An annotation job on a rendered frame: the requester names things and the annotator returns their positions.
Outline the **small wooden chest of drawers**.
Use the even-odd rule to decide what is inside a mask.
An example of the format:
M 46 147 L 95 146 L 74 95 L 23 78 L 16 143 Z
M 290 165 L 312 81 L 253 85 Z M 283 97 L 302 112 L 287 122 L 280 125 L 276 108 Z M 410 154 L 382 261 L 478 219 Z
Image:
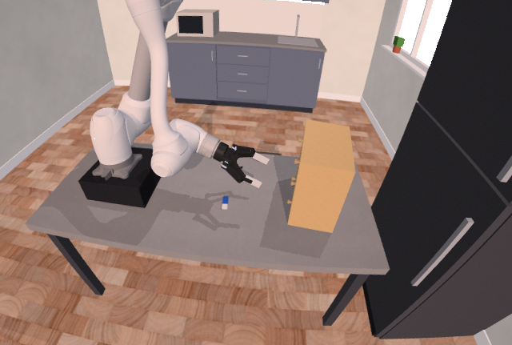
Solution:
M 332 233 L 354 178 L 350 127 L 306 120 L 287 225 Z

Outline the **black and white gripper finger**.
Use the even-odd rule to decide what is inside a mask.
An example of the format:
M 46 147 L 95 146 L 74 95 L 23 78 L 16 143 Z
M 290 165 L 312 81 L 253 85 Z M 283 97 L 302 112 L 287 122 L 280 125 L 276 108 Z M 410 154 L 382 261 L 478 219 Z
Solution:
M 245 181 L 257 188 L 259 188 L 262 184 L 262 182 L 258 181 L 257 179 L 253 179 L 248 175 L 245 175 L 242 171 L 242 169 L 237 164 L 237 161 L 235 160 L 234 156 L 230 154 L 230 158 L 233 161 L 232 164 L 228 164 L 228 162 L 223 162 L 221 168 L 226 170 L 238 183 Z
M 236 144 L 233 144 L 232 147 L 235 150 L 232 150 L 232 154 L 238 154 L 238 158 L 245 158 L 245 157 L 253 157 L 254 159 L 258 160 L 259 162 L 263 162 L 267 164 L 269 162 L 269 159 L 256 153 L 256 150 L 252 147 L 246 147 L 246 146 L 238 146 Z

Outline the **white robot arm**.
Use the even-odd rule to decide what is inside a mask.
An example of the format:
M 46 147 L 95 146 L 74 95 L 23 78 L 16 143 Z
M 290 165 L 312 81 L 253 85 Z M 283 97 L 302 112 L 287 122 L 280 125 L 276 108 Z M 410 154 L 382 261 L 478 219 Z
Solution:
M 220 138 L 192 122 L 175 118 L 169 123 L 167 118 L 169 58 L 165 32 L 183 0 L 125 1 L 141 33 L 130 89 L 118 109 L 102 108 L 90 120 L 90 136 L 100 163 L 92 173 L 105 180 L 127 179 L 142 159 L 142 154 L 132 153 L 131 146 L 152 125 L 151 168 L 160 177 L 172 177 L 195 152 L 212 158 Z

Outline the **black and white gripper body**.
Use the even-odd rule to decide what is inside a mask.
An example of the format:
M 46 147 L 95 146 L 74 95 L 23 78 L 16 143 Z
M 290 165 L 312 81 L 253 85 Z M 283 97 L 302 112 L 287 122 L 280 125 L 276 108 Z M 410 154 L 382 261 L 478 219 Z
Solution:
M 232 154 L 232 150 L 235 150 L 233 148 L 229 148 L 229 145 L 225 144 L 224 142 L 220 142 L 218 145 L 217 150 L 214 153 L 214 159 L 221 162 L 228 162 L 228 164 L 233 164 L 232 159 L 230 158 L 230 154 Z M 235 158 L 235 160 L 238 160 L 239 155 L 238 154 L 232 154 Z

